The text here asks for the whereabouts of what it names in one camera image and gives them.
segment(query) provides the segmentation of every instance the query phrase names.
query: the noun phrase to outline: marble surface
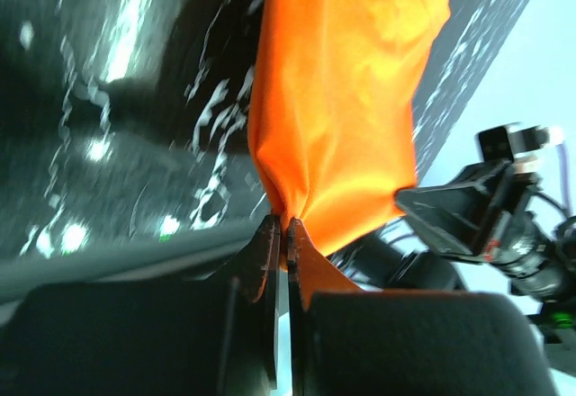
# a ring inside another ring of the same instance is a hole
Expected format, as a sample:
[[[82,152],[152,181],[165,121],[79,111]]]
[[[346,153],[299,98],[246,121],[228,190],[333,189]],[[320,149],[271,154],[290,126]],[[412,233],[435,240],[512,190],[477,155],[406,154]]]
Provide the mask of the marble surface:
[[[261,219],[264,1],[0,0],[0,262]],[[414,101],[421,174],[526,2],[452,1]]]

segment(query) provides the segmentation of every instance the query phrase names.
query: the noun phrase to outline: orange towel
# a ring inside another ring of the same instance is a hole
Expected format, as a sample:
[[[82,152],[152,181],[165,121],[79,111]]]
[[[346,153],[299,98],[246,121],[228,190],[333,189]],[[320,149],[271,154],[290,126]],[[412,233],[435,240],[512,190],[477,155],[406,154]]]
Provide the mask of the orange towel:
[[[273,212],[329,255],[401,216],[411,99],[449,0],[265,0],[248,143]]]

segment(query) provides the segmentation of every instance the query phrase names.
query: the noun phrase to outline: orange fabric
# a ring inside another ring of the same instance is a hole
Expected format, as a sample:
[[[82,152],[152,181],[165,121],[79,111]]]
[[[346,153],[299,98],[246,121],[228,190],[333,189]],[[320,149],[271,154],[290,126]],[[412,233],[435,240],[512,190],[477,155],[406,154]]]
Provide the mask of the orange fabric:
[[[329,255],[401,216],[411,99],[448,0],[265,0],[248,143],[273,212]]]

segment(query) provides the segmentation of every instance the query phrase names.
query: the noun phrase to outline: orange cloth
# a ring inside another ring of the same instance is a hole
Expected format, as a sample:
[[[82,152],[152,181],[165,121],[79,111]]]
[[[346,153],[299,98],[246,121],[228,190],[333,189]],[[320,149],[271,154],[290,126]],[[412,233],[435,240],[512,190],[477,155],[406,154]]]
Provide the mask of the orange cloth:
[[[286,229],[329,255],[401,216],[416,183],[411,99],[449,0],[265,0],[248,120]]]

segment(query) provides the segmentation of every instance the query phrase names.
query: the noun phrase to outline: black marble countertop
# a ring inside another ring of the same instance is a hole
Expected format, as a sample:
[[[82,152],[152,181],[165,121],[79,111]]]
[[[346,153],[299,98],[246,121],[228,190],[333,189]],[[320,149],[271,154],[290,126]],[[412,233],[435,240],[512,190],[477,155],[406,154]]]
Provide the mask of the black marble countertop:
[[[246,126],[265,0],[0,0],[0,262],[262,219]],[[422,176],[528,0],[452,0]]]

